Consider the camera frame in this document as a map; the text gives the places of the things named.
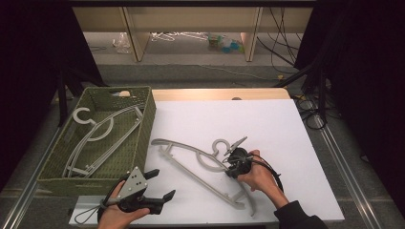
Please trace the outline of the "green and blue toys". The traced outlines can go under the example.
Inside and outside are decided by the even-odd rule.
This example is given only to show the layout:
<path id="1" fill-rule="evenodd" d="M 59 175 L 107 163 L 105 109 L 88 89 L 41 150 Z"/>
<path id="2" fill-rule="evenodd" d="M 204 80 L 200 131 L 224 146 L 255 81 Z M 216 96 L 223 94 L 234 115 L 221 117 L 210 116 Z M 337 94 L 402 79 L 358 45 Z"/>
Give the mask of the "green and blue toys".
<path id="1" fill-rule="evenodd" d="M 241 42 L 231 39 L 226 35 L 210 33 L 207 35 L 208 48 L 223 53 L 240 52 L 244 53 L 245 49 Z"/>

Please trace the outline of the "person's right hand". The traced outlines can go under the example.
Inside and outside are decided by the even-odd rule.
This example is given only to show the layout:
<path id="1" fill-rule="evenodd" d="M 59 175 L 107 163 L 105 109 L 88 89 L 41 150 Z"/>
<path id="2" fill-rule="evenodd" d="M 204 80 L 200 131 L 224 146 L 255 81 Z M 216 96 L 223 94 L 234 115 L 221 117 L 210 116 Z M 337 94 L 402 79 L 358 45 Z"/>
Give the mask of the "person's right hand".
<path id="1" fill-rule="evenodd" d="M 262 191 L 270 199 L 274 199 L 280 194 L 281 190 L 269 169 L 261 165 L 260 151 L 253 150 L 250 153 L 253 155 L 251 169 L 247 174 L 238 175 L 237 179 L 246 183 L 251 191 Z"/>

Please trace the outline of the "beige desk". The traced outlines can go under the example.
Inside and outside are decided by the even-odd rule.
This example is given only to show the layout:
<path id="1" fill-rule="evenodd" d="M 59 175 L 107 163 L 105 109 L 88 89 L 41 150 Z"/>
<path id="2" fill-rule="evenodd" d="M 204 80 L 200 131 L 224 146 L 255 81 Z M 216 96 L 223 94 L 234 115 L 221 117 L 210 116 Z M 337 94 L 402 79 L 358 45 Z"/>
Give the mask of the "beige desk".
<path id="1" fill-rule="evenodd" d="M 250 62 L 260 32 L 283 27 L 288 33 L 303 33 L 312 13 L 311 8 L 287 7 L 74 7 L 73 11 L 83 31 L 125 32 L 137 62 L 155 31 L 237 32 Z"/>

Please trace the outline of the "black curtain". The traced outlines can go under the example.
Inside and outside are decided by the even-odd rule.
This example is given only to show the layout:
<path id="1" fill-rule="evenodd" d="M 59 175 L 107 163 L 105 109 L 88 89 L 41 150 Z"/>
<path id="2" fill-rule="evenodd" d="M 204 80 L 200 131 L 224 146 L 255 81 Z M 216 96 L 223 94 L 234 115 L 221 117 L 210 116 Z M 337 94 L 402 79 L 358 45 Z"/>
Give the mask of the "black curtain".
<path id="1" fill-rule="evenodd" d="M 347 7 L 352 16 L 347 33 L 336 36 L 341 46 L 330 63 L 331 90 L 363 154 L 405 215 L 405 0 L 317 0 L 295 67 L 314 59 Z"/>
<path id="2" fill-rule="evenodd" d="M 69 0 L 0 0 L 0 191 L 57 90 L 104 84 Z"/>

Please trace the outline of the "aluminium rail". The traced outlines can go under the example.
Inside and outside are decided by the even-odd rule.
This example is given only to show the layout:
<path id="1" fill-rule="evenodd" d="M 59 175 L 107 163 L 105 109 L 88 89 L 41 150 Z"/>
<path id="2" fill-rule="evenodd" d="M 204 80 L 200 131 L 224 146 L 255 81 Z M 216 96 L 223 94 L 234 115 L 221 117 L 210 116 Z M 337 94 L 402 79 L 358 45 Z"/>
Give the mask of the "aluminium rail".
<path id="1" fill-rule="evenodd" d="M 45 164 L 47 157 L 49 156 L 54 143 L 56 142 L 58 136 L 60 135 L 61 128 L 57 127 L 53 133 L 53 137 L 47 145 L 46 150 L 41 154 L 41 158 L 37 162 L 35 169 L 30 176 L 30 179 L 24 189 L 20 192 L 18 199 L 11 207 L 7 217 L 5 218 L 4 223 L 1 226 L 1 229 L 18 229 L 22 219 L 24 218 L 27 210 L 32 203 L 32 199 L 35 195 L 35 192 L 38 189 L 37 178 L 40 174 L 42 167 Z"/>
<path id="2" fill-rule="evenodd" d="M 333 161 L 343 178 L 352 200 L 363 219 L 367 229 L 382 229 L 382 224 L 376 216 L 375 210 L 368 201 L 365 193 L 354 176 L 347 160 L 345 159 L 339 145 L 337 144 L 327 122 L 317 114 L 314 118 L 316 126 L 320 129 L 321 135 L 327 144 Z"/>

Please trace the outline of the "person's left hand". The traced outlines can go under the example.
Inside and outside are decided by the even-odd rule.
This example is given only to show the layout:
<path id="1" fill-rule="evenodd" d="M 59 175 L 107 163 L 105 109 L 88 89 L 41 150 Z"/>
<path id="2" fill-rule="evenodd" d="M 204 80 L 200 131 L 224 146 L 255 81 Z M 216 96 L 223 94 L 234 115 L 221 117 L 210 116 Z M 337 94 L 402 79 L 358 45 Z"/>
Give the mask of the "person's left hand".
<path id="1" fill-rule="evenodd" d="M 135 212 L 122 212 L 116 205 L 109 206 L 102 214 L 97 229 L 127 229 L 129 225 L 147 216 L 150 213 L 148 208 L 138 209 Z"/>

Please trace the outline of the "white table sheet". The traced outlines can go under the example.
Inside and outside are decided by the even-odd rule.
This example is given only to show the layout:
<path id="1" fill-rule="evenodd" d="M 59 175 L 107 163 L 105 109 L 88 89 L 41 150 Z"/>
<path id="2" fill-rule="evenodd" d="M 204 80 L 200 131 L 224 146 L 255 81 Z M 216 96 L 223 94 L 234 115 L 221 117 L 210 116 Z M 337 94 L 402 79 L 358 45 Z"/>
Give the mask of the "white table sheet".
<path id="1" fill-rule="evenodd" d="M 286 196 L 299 201 L 308 215 L 326 222 L 344 218 L 292 100 L 160 101 L 151 137 L 183 146 L 173 147 L 168 156 L 159 146 L 149 147 L 145 168 L 160 173 L 150 179 L 145 195 L 175 195 L 160 214 L 134 221 L 136 228 L 263 225 L 276 220 L 274 206 L 259 191 L 240 199 L 255 203 L 242 210 L 221 198 L 234 196 L 240 186 L 225 173 L 203 168 L 194 152 L 210 153 L 215 140 L 220 150 L 235 141 L 248 151 L 260 150 L 279 174 Z M 210 186 L 219 194 L 210 192 Z"/>

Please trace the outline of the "green woven basket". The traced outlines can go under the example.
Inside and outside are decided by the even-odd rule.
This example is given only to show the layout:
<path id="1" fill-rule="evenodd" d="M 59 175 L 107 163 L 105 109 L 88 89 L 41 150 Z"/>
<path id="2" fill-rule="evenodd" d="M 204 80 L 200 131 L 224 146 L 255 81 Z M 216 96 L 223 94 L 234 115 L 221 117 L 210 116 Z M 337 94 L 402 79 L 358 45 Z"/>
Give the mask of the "green woven basket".
<path id="1" fill-rule="evenodd" d="M 106 194 L 120 177 L 144 168 L 155 114 L 147 86 L 85 89 L 37 182 L 57 196 Z"/>

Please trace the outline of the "clear plastic bag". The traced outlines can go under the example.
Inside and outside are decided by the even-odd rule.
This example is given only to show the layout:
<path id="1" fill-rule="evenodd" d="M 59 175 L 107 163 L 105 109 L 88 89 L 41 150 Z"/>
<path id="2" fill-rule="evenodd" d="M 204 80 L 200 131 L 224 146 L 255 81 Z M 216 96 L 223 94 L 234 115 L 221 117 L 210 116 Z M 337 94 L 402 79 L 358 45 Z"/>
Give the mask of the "clear plastic bag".
<path id="1" fill-rule="evenodd" d="M 130 53 L 131 45 L 126 32 L 121 32 L 118 38 L 113 40 L 113 47 L 116 49 L 117 53 Z"/>

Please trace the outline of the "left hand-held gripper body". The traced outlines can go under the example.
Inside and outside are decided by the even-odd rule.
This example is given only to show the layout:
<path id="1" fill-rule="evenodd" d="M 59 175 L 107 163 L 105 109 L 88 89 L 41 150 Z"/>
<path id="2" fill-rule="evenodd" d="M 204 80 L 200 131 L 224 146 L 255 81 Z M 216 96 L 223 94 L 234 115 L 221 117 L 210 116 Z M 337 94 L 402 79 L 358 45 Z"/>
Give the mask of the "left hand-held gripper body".
<path id="1" fill-rule="evenodd" d="M 117 206 L 125 213 L 148 208 L 152 215 L 159 215 L 163 205 L 157 205 L 156 198 L 147 198 L 144 195 L 148 187 L 148 179 L 144 178 L 144 174 L 139 167 L 131 172 L 117 195 Z"/>

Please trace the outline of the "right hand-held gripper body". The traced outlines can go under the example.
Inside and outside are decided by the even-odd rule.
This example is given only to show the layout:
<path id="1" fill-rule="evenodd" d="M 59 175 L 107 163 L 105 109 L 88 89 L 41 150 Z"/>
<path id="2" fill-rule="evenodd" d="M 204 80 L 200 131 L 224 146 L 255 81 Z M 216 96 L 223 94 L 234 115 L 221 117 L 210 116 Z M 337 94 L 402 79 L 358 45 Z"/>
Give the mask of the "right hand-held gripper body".
<path id="1" fill-rule="evenodd" d="M 237 170 L 239 175 L 247 174 L 251 169 L 252 156 L 247 152 L 246 149 L 241 147 L 241 144 L 245 140 L 246 136 L 240 140 L 237 140 L 224 154 L 224 162 L 230 164 L 227 170 Z"/>

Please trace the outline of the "black metal stand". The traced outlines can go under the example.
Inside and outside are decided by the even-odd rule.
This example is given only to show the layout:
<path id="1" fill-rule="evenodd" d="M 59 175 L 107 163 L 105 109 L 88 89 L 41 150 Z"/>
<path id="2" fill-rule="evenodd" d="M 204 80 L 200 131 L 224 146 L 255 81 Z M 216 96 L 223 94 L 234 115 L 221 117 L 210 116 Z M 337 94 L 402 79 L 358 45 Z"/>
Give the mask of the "black metal stand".
<path id="1" fill-rule="evenodd" d="M 86 73 L 78 67 L 66 65 L 59 70 L 56 78 L 59 99 L 59 127 L 62 127 L 68 119 L 67 90 L 70 90 L 73 96 L 81 96 L 84 92 L 83 82 L 89 82 L 98 87 L 107 87 L 97 67 L 92 67 Z"/>
<path id="2" fill-rule="evenodd" d="M 315 108 L 315 113 L 321 119 L 321 127 L 325 127 L 328 123 L 326 119 L 326 73 L 321 64 L 313 61 L 289 78 L 277 83 L 275 88 L 284 88 L 303 76 L 306 79 L 301 87 L 301 91 L 304 95 L 314 95 L 314 93 L 317 93 L 318 104 Z"/>

